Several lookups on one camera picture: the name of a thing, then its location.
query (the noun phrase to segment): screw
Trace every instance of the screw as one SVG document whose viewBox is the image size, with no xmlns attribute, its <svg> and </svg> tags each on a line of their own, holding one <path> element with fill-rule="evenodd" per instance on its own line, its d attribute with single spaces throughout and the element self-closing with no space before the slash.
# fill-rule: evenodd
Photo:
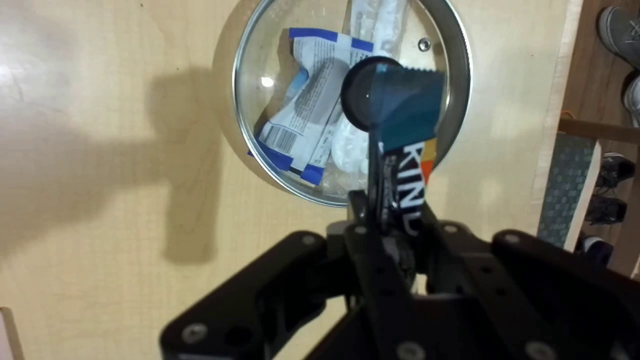
<svg viewBox="0 0 640 360">
<path fill-rule="evenodd" d="M 426 41 L 426 39 L 420 39 L 419 41 L 419 51 L 420 53 L 428 53 L 433 49 L 433 44 Z"/>
<path fill-rule="evenodd" d="M 448 227 L 445 227 L 445 233 L 456 234 L 456 233 L 458 233 L 458 227 L 448 225 Z"/>
<path fill-rule="evenodd" d="M 366 227 L 357 227 L 355 233 L 357 234 L 366 234 Z"/>
<path fill-rule="evenodd" d="M 398 346 L 400 360 L 424 360 L 424 349 L 416 343 L 403 343 Z"/>
<path fill-rule="evenodd" d="M 196 344 L 206 339 L 208 328 L 205 324 L 190 324 L 183 330 L 183 340 L 186 344 Z"/>
<path fill-rule="evenodd" d="M 506 234 L 504 240 L 510 243 L 510 244 L 518 244 L 520 237 L 518 234 Z"/>
<path fill-rule="evenodd" d="M 557 360 L 557 350 L 546 343 L 526 343 L 524 352 L 533 360 Z"/>
<path fill-rule="evenodd" d="M 316 237 L 311 237 L 311 234 L 302 237 L 302 244 L 307 244 L 307 246 L 316 244 Z"/>
</svg>

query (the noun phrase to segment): metal rim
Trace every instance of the metal rim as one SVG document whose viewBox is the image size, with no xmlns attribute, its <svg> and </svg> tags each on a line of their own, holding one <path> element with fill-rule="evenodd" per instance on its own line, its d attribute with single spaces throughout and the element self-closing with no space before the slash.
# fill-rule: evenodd
<svg viewBox="0 0 640 360">
<path fill-rule="evenodd" d="M 235 114 L 237 114 L 237 125 L 240 128 L 240 134 L 248 146 L 248 151 L 254 155 L 254 161 L 261 164 L 261 169 L 285 191 L 292 192 L 295 196 L 312 200 L 316 205 L 325 206 L 347 206 L 347 198 L 327 198 L 309 192 L 302 185 L 297 185 L 297 180 L 290 180 L 289 175 L 276 170 L 276 167 L 269 161 L 269 156 L 263 153 L 263 148 L 256 143 L 254 133 L 246 127 L 246 119 L 240 111 L 240 64 L 246 54 L 246 44 L 252 39 L 256 25 L 261 17 L 269 11 L 269 7 L 276 0 L 263 0 L 252 17 L 248 18 L 248 26 L 244 28 L 238 51 L 235 54 L 233 63 L 233 105 L 235 105 Z M 437 167 L 446 158 L 448 151 L 452 148 L 454 141 L 458 138 L 458 133 L 462 128 L 467 109 L 468 109 L 468 99 L 471 99 L 471 86 L 473 86 L 473 68 L 471 68 L 471 54 L 468 54 L 468 43 L 465 37 L 462 23 L 454 9 L 448 2 L 442 0 L 419 0 L 426 17 L 437 25 L 437 32 L 440 35 L 440 43 L 445 44 L 445 57 L 446 57 L 446 73 L 448 73 L 448 107 L 442 117 L 442 127 L 446 127 L 446 138 L 440 141 L 440 131 L 438 131 L 438 158 Z"/>
</svg>

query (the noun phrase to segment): bolt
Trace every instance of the bolt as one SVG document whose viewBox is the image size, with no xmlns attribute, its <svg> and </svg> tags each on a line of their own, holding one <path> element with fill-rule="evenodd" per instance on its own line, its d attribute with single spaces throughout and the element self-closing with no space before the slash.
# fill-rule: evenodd
<svg viewBox="0 0 640 360">
<path fill-rule="evenodd" d="M 205 324 L 190 324 L 183 330 L 183 340 L 186 344 L 196 344 L 206 339 L 208 328 Z"/>
<path fill-rule="evenodd" d="M 526 343 L 524 352 L 533 360 L 557 360 L 557 350 L 546 343 Z"/>
<path fill-rule="evenodd" d="M 518 234 L 506 234 L 504 240 L 510 243 L 510 244 L 518 244 L 520 237 Z"/>
<path fill-rule="evenodd" d="M 307 246 L 316 244 L 316 237 L 312 237 L 312 234 L 302 237 L 302 244 L 307 244 Z"/>
<path fill-rule="evenodd" d="M 357 227 L 355 233 L 357 234 L 366 234 L 366 227 Z"/>
<path fill-rule="evenodd" d="M 424 349 L 416 343 L 403 343 L 398 346 L 398 359 L 400 360 L 424 360 Z"/>
<path fill-rule="evenodd" d="M 456 233 L 458 233 L 458 227 L 448 225 L 448 227 L 445 227 L 445 233 L 456 234 Z"/>
</svg>

